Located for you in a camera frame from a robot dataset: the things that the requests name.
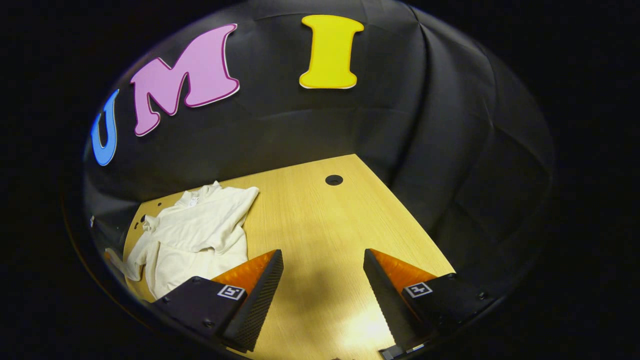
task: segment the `white cloth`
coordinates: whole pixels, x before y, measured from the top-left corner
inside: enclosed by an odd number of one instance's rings
[[[157,217],[145,216],[144,233],[126,263],[106,249],[111,262],[128,278],[139,281],[140,267],[156,299],[192,276],[212,279],[247,261],[242,225],[258,196],[258,188],[222,188],[216,181],[184,192],[174,206]]]

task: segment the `pink letter m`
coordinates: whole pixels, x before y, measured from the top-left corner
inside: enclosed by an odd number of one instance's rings
[[[148,134],[160,123],[160,114],[151,109],[151,98],[169,116],[178,112],[180,89],[187,76],[189,93],[184,104],[190,108],[222,100],[240,89],[238,80],[229,76],[225,59],[227,36],[236,28],[236,24],[224,25],[196,37],[173,68],[156,58],[133,75],[136,135]]]

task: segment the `dark background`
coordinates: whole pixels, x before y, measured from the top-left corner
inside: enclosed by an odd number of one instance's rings
[[[58,1],[7,9],[5,59],[16,62],[4,68],[16,96],[5,104],[3,132],[8,357],[201,356],[159,340],[96,285],[68,240],[58,182],[69,176],[62,164],[81,152],[112,82],[146,49],[230,3]],[[637,2],[409,3],[503,59],[538,99],[556,143],[556,231],[520,289],[454,346],[455,358],[638,358],[631,330]]]

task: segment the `blue letter u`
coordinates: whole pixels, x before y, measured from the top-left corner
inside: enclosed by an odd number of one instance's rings
[[[111,159],[113,159],[113,155],[116,153],[116,144],[118,143],[118,132],[116,131],[116,119],[113,116],[114,106],[116,101],[116,96],[118,96],[118,92],[120,89],[116,90],[111,94],[109,100],[104,105],[104,113],[105,121],[107,125],[107,144],[102,146],[100,142],[100,131],[98,128],[98,121],[100,121],[100,116],[102,113],[98,114],[95,118],[95,122],[93,123],[93,127],[91,129],[91,140],[93,143],[93,154],[95,155],[96,161],[98,164],[105,166],[107,165]]]

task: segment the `table surface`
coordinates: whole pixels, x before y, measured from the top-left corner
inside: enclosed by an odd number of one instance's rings
[[[329,175],[342,184],[330,186]],[[220,183],[260,189],[249,210],[249,259],[281,249],[284,271],[251,359],[377,359],[393,338],[362,270],[374,248],[436,276],[454,272],[409,211],[356,155],[279,168]],[[182,192],[143,203],[127,233],[124,257],[145,214],[175,204]],[[154,301],[146,279],[127,279]]]

